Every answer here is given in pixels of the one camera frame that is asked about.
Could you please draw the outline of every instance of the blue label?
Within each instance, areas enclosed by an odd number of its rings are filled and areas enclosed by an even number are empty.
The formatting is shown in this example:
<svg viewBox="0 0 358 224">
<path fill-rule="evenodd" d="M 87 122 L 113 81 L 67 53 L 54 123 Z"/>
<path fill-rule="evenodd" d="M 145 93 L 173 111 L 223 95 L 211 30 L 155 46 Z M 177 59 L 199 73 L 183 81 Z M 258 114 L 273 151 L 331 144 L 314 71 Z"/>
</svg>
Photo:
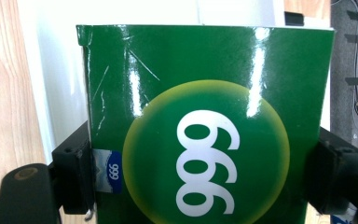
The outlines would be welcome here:
<svg viewBox="0 0 358 224">
<path fill-rule="evenodd" d="M 112 187 L 112 193 L 120 193 L 122 189 L 121 179 L 123 176 L 121 165 L 121 154 L 112 151 L 106 164 L 106 175 L 109 185 Z"/>
<path fill-rule="evenodd" d="M 331 223 L 332 223 L 332 224 L 352 224 L 351 221 L 342 220 L 341 218 L 336 217 L 336 216 L 331 216 L 330 219 L 331 219 Z"/>
</svg>

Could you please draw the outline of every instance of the glossy green packaging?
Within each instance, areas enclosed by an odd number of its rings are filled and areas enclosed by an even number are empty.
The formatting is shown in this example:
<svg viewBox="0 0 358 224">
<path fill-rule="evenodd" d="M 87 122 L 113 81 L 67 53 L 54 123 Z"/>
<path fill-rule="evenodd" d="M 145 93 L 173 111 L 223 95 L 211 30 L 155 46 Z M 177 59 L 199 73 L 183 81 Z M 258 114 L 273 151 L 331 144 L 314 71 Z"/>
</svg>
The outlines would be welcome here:
<svg viewBox="0 0 358 224">
<path fill-rule="evenodd" d="M 77 31 L 99 224 L 304 222 L 332 30 Z"/>
</svg>

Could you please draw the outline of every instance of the small blue sticker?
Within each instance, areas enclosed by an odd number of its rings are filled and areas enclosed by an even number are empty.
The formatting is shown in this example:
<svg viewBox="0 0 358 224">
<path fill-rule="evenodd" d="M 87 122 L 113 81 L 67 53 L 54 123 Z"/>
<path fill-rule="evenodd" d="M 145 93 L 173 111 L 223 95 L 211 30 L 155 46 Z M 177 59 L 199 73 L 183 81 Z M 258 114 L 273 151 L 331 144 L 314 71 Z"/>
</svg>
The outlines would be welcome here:
<svg viewBox="0 0 358 224">
<path fill-rule="evenodd" d="M 121 153 L 112 151 L 106 164 L 106 175 L 110 187 L 112 187 L 112 193 L 120 193 L 122 189 L 122 165 L 121 165 Z"/>
</svg>

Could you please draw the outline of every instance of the wooden surface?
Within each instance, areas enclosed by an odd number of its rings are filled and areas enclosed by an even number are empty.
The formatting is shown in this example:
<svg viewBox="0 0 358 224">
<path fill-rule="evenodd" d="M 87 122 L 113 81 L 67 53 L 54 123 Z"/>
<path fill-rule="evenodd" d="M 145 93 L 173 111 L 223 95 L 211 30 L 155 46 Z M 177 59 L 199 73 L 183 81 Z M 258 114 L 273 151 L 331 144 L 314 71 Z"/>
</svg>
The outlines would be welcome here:
<svg viewBox="0 0 358 224">
<path fill-rule="evenodd" d="M 17 2 L 0 0 L 0 182 L 44 161 Z"/>
<path fill-rule="evenodd" d="M 302 13 L 330 24 L 330 0 L 284 0 L 284 10 Z"/>
</svg>

